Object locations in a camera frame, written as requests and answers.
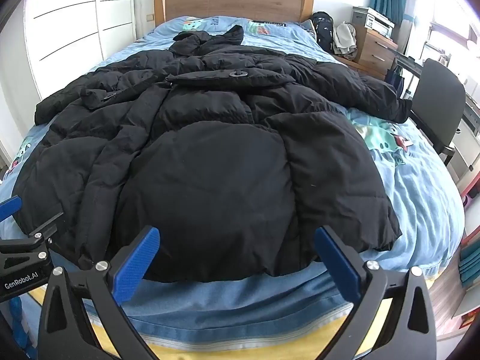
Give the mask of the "black puffer jacket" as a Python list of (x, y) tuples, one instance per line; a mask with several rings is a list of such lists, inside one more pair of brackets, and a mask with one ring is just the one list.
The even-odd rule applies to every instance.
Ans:
[(402, 123), (410, 104), (383, 81), (243, 35), (182, 32), (40, 102), (48, 131), (13, 189), (19, 228), (61, 214), (54, 248), (83, 269), (158, 228), (147, 275), (160, 282), (300, 271), (325, 225), (359, 252), (390, 250), (399, 220), (343, 110)]

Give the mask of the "blue dinosaur print duvet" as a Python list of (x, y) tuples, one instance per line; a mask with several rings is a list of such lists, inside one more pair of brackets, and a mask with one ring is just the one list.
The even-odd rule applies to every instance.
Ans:
[[(243, 29), (242, 42), (247, 47), (339, 63), (298, 24), (266, 24), (228, 16), (178, 17), (90, 72), (142, 51), (166, 50), (182, 32), (215, 36), (234, 26)], [(362, 256), (378, 261), (387, 270), (419, 267), (427, 278), (436, 277), (450, 263), (465, 224), (461, 196), (443, 161), (408, 118), (402, 123), (392, 122), (355, 108), (346, 108), (343, 114), (364, 139), (401, 230), (390, 250), (366, 250)], [(28, 132), (2, 181), (2, 198), (18, 196), (13, 192), (16, 179), (47, 131), (47, 125), (35, 122)], [(2, 238), (22, 238), (30, 233), (20, 229), (15, 216), (1, 224)], [(60, 230), (52, 245), (56, 263), (71, 270), (80, 268), (55, 250), (59, 238)], [(286, 336), (313, 323), (326, 323), (330, 313), (337, 319), (343, 306), (346, 302), (316, 257), (300, 271), (278, 276), (255, 274), (241, 280), (160, 282), (146, 274), (124, 309), (145, 336), (184, 345), (208, 345)]]

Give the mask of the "white desk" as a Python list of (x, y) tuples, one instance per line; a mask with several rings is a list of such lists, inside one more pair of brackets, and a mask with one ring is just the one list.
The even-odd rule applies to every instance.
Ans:
[(428, 58), (413, 77), (414, 88), (402, 98), (412, 101), (410, 119), (433, 150), (459, 177), (473, 173), (479, 162), (479, 140), (467, 114), (465, 86), (447, 67)]

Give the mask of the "dark grey chair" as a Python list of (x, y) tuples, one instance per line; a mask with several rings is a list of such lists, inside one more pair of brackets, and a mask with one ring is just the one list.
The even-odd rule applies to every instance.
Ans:
[(452, 139), (465, 110), (465, 87), (441, 63), (428, 58), (412, 98), (410, 119), (433, 144), (438, 155), (446, 155), (448, 165), (456, 150)]

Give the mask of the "white sliding wardrobe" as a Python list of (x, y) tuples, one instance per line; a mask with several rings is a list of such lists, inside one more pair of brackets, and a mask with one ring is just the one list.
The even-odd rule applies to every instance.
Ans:
[(134, 42), (134, 0), (24, 0), (24, 35), (46, 98)]

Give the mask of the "dark hanging bag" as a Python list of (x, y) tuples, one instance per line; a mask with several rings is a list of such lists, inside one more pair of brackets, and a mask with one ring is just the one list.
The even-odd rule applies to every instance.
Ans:
[(403, 69), (396, 65), (393, 69), (388, 69), (385, 75), (385, 82), (394, 87), (397, 98), (401, 98), (404, 90), (404, 78), (402, 76)]

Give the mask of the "wooden drawer dresser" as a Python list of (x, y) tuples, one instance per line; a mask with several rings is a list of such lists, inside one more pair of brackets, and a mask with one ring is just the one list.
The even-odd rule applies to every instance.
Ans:
[(355, 25), (355, 30), (356, 57), (352, 61), (340, 55), (335, 55), (335, 58), (359, 73), (384, 80), (394, 62), (398, 46), (371, 28)]

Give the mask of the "beige bag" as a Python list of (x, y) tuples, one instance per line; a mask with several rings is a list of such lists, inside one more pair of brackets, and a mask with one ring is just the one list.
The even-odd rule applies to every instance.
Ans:
[(335, 55), (353, 60), (358, 52), (356, 43), (356, 29), (346, 22), (342, 22), (334, 28), (333, 50)]

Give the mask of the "white printer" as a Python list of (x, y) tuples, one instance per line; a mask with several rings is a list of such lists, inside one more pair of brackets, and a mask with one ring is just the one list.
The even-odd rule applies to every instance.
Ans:
[(371, 7), (353, 7), (351, 23), (374, 30), (386, 38), (391, 38), (395, 28), (394, 23)]

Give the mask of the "black backpack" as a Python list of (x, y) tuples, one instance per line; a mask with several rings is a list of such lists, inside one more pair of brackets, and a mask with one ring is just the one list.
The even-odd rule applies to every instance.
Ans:
[(316, 32), (316, 42), (326, 52), (333, 53), (334, 20), (324, 11), (312, 14), (310, 20)]

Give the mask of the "wooden headboard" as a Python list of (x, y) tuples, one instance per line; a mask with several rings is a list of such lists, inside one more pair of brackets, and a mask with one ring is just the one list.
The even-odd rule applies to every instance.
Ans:
[(314, 0), (154, 0), (154, 22), (180, 16), (232, 16), (267, 22), (303, 22)]

